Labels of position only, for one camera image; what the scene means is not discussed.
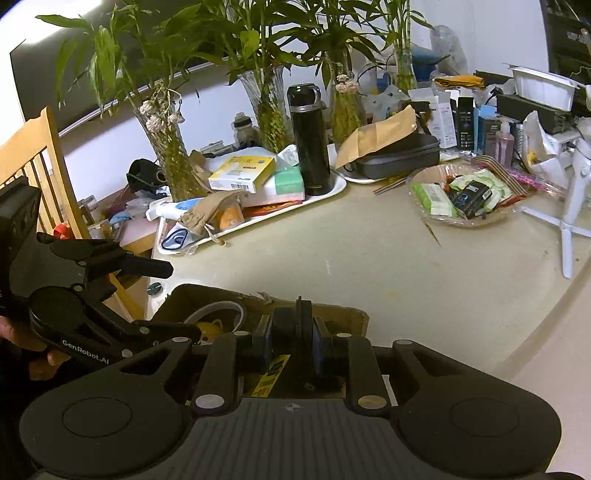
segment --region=human hand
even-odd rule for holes
[[[0,338],[4,338],[19,348],[42,352],[47,345],[39,340],[28,326],[13,323],[6,317],[0,316]],[[49,350],[47,355],[29,363],[29,378],[31,380],[49,380],[60,365],[70,357],[59,350]]]

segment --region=black package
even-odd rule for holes
[[[452,203],[467,219],[470,219],[476,216],[476,212],[483,207],[491,195],[492,190],[489,187],[473,180],[456,195]]]

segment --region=thermos lid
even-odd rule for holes
[[[287,89],[290,112],[311,112],[322,108],[320,89],[313,83],[300,83]]]

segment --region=spray bottle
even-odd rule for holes
[[[513,148],[515,146],[515,137],[511,135],[511,124],[507,120],[503,120],[501,130],[495,135],[495,158],[505,168],[510,168],[513,162]]]

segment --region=white wall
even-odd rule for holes
[[[62,6],[68,0],[21,0],[0,20],[0,144],[23,123],[9,53],[24,38],[31,19],[40,11]],[[547,69],[547,52],[539,0],[413,0],[432,24],[446,24],[458,34],[470,69],[506,73],[503,62]],[[413,40],[429,46],[428,29],[415,26]],[[314,70],[294,67],[284,75],[285,85],[313,82]],[[242,85],[226,86],[219,67],[193,75],[192,85],[182,89],[181,126],[187,149],[210,142],[232,140],[230,123],[237,112],[252,115]],[[197,98],[194,90],[200,92]],[[78,198],[98,198],[125,185],[130,163],[140,157],[154,158],[143,130],[131,111],[122,109],[114,118],[93,121],[62,140],[66,163]]]

